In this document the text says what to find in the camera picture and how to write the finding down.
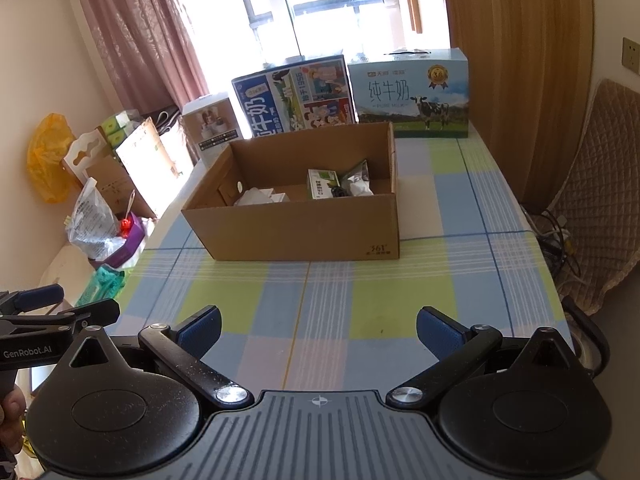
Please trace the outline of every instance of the person's hand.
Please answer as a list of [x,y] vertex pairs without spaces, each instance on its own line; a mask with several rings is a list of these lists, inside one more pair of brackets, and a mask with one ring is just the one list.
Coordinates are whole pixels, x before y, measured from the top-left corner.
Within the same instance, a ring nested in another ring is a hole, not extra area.
[[27,409],[22,390],[18,386],[2,400],[4,421],[0,424],[0,442],[13,454],[22,449],[22,415]]

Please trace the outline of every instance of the gray ribbed plate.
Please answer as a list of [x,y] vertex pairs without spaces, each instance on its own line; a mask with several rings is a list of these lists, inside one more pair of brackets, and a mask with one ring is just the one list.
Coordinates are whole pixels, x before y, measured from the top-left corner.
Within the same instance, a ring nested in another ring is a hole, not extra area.
[[[47,474],[47,480],[62,478]],[[376,392],[264,392],[218,413],[180,457],[148,480],[488,480],[452,455],[419,413]],[[582,473],[575,480],[596,479]]]

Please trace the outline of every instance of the pink curtain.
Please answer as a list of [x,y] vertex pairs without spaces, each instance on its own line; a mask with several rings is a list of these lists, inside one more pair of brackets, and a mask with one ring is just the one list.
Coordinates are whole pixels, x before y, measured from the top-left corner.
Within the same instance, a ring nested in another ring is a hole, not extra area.
[[208,93],[174,0],[80,0],[125,108],[180,108]]

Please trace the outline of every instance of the cow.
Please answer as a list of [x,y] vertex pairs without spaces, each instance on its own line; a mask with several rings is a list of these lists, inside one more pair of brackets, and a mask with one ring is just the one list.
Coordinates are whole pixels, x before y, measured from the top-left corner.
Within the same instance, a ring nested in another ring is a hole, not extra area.
[[424,121],[424,125],[427,130],[431,129],[431,121],[440,121],[443,130],[445,124],[449,124],[449,105],[440,103],[430,103],[426,97],[415,96],[410,97],[411,101],[415,102],[418,107],[418,113],[420,118]]

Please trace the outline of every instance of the checkered tablecloth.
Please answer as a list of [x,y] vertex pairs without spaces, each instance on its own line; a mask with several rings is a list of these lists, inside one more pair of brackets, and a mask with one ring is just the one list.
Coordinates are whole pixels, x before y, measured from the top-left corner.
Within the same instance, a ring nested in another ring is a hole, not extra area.
[[216,262],[180,214],[204,173],[162,217],[118,298],[110,329],[134,334],[207,304],[223,335],[203,361],[262,389],[378,389],[433,364],[415,335],[432,305],[505,335],[555,326],[569,339],[536,239],[477,133],[397,139],[400,259],[385,262]]

